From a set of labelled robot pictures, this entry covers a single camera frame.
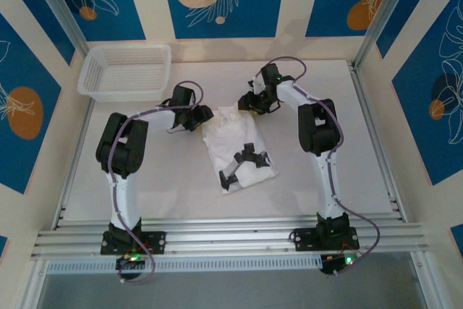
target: orange circle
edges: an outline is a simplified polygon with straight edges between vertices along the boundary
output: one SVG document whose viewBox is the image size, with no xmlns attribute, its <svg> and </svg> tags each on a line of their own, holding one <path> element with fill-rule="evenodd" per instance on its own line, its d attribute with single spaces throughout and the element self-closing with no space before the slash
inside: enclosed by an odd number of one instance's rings
<svg viewBox="0 0 463 309">
<path fill-rule="evenodd" d="M 361 0 L 356 3 L 347 15 L 347 25 L 352 30 L 365 30 L 370 23 L 383 0 Z"/>
<path fill-rule="evenodd" d="M 16 106 L 20 105 L 18 102 L 25 106 L 27 112 Z M 7 115 L 12 131 L 26 140 L 37 137 L 43 122 L 43 104 L 37 92 L 29 87 L 16 87 L 9 94 L 7 104 L 13 108 Z"/>
<path fill-rule="evenodd" d="M 84 20 L 87 20 L 87 21 L 96 20 L 96 16 L 97 16 L 96 11 L 92 9 L 91 7 L 81 7 L 79 10 L 79 14 L 80 16 L 82 16 Z"/>
<path fill-rule="evenodd" d="M 429 105 L 429 115 L 436 121 L 441 119 L 445 112 L 445 106 L 443 105 L 443 101 L 439 101 L 438 99 L 434 99 L 431 101 Z"/>
</svg>

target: enclosure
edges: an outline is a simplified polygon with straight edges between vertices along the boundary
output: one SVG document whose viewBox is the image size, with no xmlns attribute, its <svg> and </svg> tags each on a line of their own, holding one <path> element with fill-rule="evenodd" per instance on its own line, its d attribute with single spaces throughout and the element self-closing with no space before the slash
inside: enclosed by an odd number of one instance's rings
<svg viewBox="0 0 463 309">
<path fill-rule="evenodd" d="M 346 297 L 353 308 L 459 307 L 463 0 L 0 0 L 0 12 L 5 308 L 331 308 Z M 283 103 L 253 116 L 278 174 L 226 195 L 201 130 L 148 134 L 136 199 L 143 229 L 166 232 L 165 250 L 152 282 L 120 284 L 116 258 L 100 255 L 111 195 L 95 151 L 110 114 L 160 100 L 77 92 L 89 49 L 120 43 L 169 45 L 162 99 L 192 80 L 212 110 L 238 102 L 271 59 L 303 60 L 298 86 L 332 99 L 344 131 L 342 202 L 381 231 L 367 260 L 327 277 L 329 253 L 289 240 L 315 226 L 319 188 Z M 349 217 L 369 253 L 374 227 Z"/>
</svg>

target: gray floor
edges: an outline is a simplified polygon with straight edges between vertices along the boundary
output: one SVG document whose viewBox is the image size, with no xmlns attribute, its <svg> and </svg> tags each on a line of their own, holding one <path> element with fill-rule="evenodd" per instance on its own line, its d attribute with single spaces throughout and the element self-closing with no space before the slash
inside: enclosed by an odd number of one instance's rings
<svg viewBox="0 0 463 309">
<path fill-rule="evenodd" d="M 375 254 L 338 278 L 319 271 L 47 276 L 39 309 L 426 308 L 408 254 Z"/>
</svg>

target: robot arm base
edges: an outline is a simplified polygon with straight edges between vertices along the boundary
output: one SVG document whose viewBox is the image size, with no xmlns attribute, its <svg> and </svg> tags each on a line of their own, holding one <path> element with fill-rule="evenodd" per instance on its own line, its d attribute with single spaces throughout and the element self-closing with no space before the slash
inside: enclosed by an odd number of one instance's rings
<svg viewBox="0 0 463 309">
<path fill-rule="evenodd" d="M 137 225 L 132 229 L 132 233 L 147 246 L 149 251 L 154 255 L 163 255 L 166 241 L 165 232 L 142 232 L 142 220 L 140 219 Z M 130 234 L 120 229 L 113 224 L 109 224 L 108 231 L 103 233 L 103 241 L 101 242 L 101 255 L 126 255 L 136 250 L 135 254 L 144 254 L 138 244 L 133 240 Z"/>
<path fill-rule="evenodd" d="M 324 219 L 317 214 L 315 228 L 297 228 L 292 233 L 296 251 L 339 251 L 346 246 L 351 250 L 360 248 L 357 231 L 349 224 L 346 213 L 335 219 Z"/>
</svg>

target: white cloth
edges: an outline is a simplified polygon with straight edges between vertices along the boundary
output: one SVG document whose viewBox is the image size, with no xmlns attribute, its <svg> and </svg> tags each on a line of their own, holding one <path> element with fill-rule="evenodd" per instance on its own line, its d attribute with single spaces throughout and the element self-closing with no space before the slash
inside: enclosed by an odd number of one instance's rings
<svg viewBox="0 0 463 309">
<path fill-rule="evenodd" d="M 213 113 L 214 117 L 203 124 L 202 129 L 203 140 L 208 147 L 219 184 L 218 173 L 234 161 L 234 155 L 241 153 L 246 143 L 253 143 L 257 154 L 265 151 L 268 155 L 267 162 L 270 164 L 257 168 L 255 163 L 245 161 L 235 172 L 239 184 L 231 185 L 228 190 L 222 188 L 223 193 L 235 192 L 278 174 L 254 119 L 248 111 L 238 111 L 235 104 L 219 107 Z"/>
</svg>

